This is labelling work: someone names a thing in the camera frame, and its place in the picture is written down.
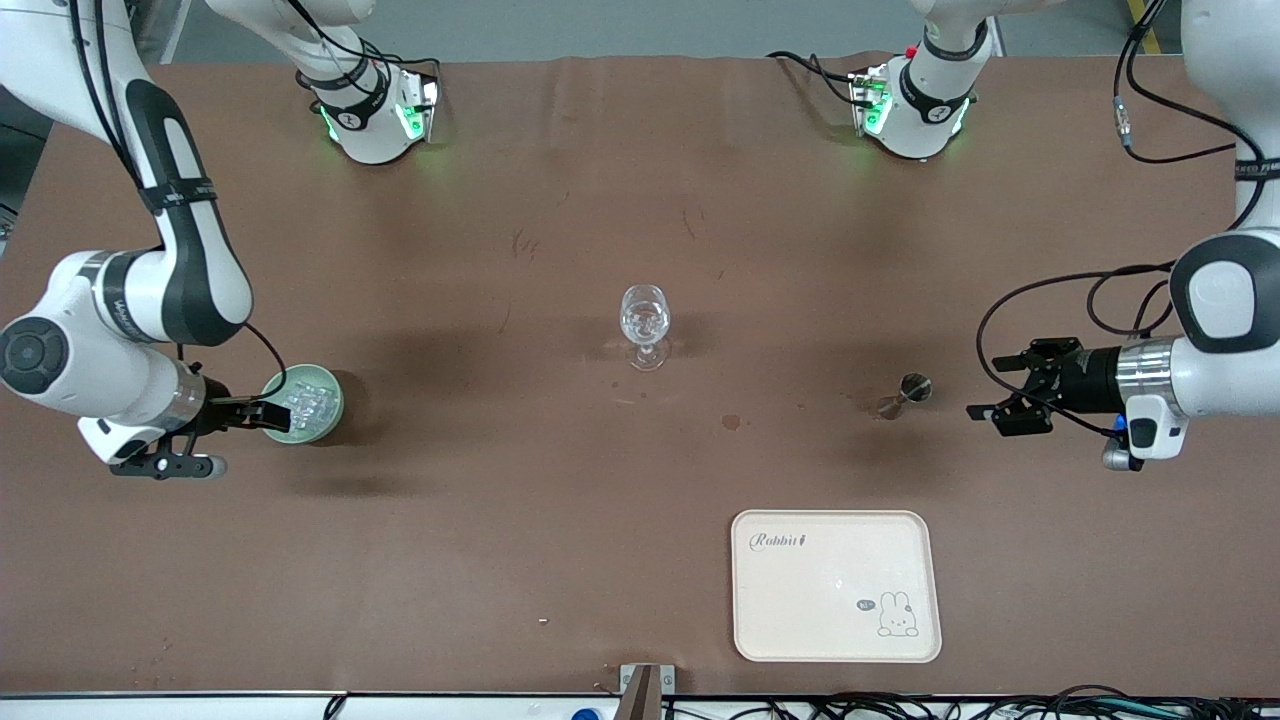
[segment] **brown table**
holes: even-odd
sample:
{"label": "brown table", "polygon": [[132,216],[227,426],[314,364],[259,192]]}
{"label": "brown table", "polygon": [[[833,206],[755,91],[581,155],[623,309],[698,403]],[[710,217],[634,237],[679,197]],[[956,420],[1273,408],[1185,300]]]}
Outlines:
{"label": "brown table", "polygon": [[[1001,292],[1174,258],[1230,218],[1228,158],[1120,152],[1110,67],[993,61],[927,164],[856,140],[847,108],[773,61],[447,67],[442,143],[380,168],[325,140],[283,67],[157,69],[255,322],[289,361],[342,372],[349,418],[324,447],[206,438],[224,479],[157,484],[0,393],[0,687],[589,691],[653,660],[690,692],[1274,694],[1275,421],[1197,421],[1178,461],[1117,475],[1066,423],[1002,439],[963,410],[1004,395],[973,352]],[[1140,72],[1197,97],[1178,59]],[[1220,141],[1134,115],[1153,154]],[[154,237],[109,150],[59,128],[0,316],[61,255]],[[675,318],[648,375],[617,328],[637,282]],[[1103,310],[1125,322],[1144,288]],[[1083,293],[1019,301],[988,346],[1111,343]],[[248,333],[191,357],[233,389],[274,372]],[[934,400],[872,419],[913,370]],[[727,533],[751,507],[919,512],[941,657],[741,659]]]}

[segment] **yellow strip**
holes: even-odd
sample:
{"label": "yellow strip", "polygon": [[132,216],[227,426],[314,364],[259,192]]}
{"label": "yellow strip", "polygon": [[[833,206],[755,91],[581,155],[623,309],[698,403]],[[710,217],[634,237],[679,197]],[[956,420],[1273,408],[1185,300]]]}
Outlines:
{"label": "yellow strip", "polygon": [[[1134,23],[1142,19],[1142,14],[1146,10],[1147,8],[1142,5],[1142,0],[1129,0],[1129,14],[1133,15]],[[1147,37],[1142,38],[1142,51],[1148,55],[1160,55],[1160,40],[1156,38],[1156,28],[1151,28]]]}

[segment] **white tray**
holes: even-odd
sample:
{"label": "white tray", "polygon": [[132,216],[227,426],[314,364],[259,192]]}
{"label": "white tray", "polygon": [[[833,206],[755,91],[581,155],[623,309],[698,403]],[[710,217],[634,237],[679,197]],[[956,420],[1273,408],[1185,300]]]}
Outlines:
{"label": "white tray", "polygon": [[915,512],[748,510],[733,520],[733,642],[755,662],[928,662],[942,650]]}

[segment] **metal jigger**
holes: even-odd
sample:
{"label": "metal jigger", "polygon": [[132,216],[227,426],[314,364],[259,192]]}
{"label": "metal jigger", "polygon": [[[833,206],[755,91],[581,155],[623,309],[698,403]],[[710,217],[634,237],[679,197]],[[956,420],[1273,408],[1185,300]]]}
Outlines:
{"label": "metal jigger", "polygon": [[924,402],[933,395],[933,380],[920,373],[911,373],[902,378],[896,396],[882,397],[876,404],[876,411],[886,420],[897,420],[906,405]]}

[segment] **robotic arm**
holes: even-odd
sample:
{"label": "robotic arm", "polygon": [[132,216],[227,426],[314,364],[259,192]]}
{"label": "robotic arm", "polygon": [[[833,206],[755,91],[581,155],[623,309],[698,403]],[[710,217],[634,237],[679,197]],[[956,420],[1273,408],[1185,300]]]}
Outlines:
{"label": "robotic arm", "polygon": [[275,46],[319,99],[329,137],[370,165],[389,163],[430,141],[439,78],[399,68],[349,24],[375,0],[206,0],[212,10]]}
{"label": "robotic arm", "polygon": [[924,38],[852,78],[859,132],[904,158],[929,158],[960,132],[965,111],[995,41],[988,18],[1028,13],[1062,0],[910,0],[924,15]]}
{"label": "robotic arm", "polygon": [[[0,379],[81,416],[84,441],[118,474],[214,477],[219,459],[189,454],[197,436],[287,430],[288,411],[227,402],[220,383],[150,347],[220,345],[253,305],[191,129],[138,60],[122,0],[0,0],[0,85],[118,147],[161,240],[64,258],[36,306],[0,332]],[[174,436],[189,438],[184,452],[173,452]]]}
{"label": "robotic arm", "polygon": [[997,370],[1030,370],[1023,395],[973,406],[970,416],[1021,436],[1052,429],[1046,401],[1123,414],[1103,462],[1137,470],[1144,460],[1175,457],[1192,418],[1280,415],[1277,9],[1275,0],[1183,0],[1187,73],[1252,141],[1236,143],[1239,227],[1174,265],[1169,287],[1185,337],[1092,351],[1074,338],[1034,341],[996,360]]}

